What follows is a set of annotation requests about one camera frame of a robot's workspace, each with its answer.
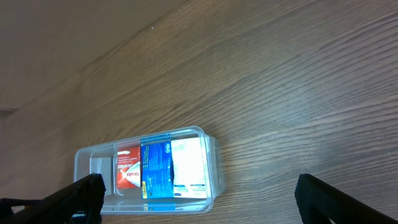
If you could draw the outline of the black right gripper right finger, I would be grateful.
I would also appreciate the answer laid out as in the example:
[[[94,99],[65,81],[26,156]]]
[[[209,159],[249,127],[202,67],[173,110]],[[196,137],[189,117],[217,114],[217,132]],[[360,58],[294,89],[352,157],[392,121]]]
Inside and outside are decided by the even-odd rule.
[[[397,220],[310,174],[299,175],[295,200],[303,224],[397,224]]]

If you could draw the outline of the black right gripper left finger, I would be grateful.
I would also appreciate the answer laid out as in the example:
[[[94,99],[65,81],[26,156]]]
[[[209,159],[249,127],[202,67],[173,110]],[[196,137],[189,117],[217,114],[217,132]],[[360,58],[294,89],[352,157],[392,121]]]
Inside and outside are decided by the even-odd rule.
[[[90,174],[40,200],[1,199],[1,223],[102,222],[106,187],[101,174]]]

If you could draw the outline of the red medicine box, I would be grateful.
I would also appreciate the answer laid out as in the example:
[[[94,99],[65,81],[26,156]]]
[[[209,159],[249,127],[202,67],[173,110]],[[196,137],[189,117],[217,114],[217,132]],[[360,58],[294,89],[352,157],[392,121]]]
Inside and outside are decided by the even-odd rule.
[[[141,149],[130,147],[118,151],[116,188],[133,189],[141,186]]]

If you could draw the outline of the clear plastic container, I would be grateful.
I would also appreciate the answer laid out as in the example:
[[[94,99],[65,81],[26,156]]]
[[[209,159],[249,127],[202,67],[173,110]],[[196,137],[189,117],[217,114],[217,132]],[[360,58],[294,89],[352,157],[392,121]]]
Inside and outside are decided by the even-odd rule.
[[[159,198],[143,199],[142,185],[133,189],[116,188],[116,166],[118,151],[140,147],[142,144],[200,138],[205,170],[207,198]],[[101,174],[106,187],[103,215],[170,215],[197,214],[211,210],[215,198],[224,191],[224,176],[218,140],[206,134],[198,126],[162,131],[136,136],[79,149],[75,154],[74,179],[95,173]]]

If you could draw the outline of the white medicine box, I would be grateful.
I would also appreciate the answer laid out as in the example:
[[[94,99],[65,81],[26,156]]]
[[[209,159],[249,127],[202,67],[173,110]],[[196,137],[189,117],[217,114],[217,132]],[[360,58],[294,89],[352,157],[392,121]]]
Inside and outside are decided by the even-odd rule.
[[[174,197],[207,198],[200,138],[171,141]]]

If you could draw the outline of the blue lozenge box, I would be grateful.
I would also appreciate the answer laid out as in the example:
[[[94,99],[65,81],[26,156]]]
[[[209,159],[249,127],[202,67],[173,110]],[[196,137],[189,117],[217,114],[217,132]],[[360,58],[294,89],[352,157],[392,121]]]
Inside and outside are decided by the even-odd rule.
[[[174,165],[170,141],[141,145],[142,198],[174,196]]]

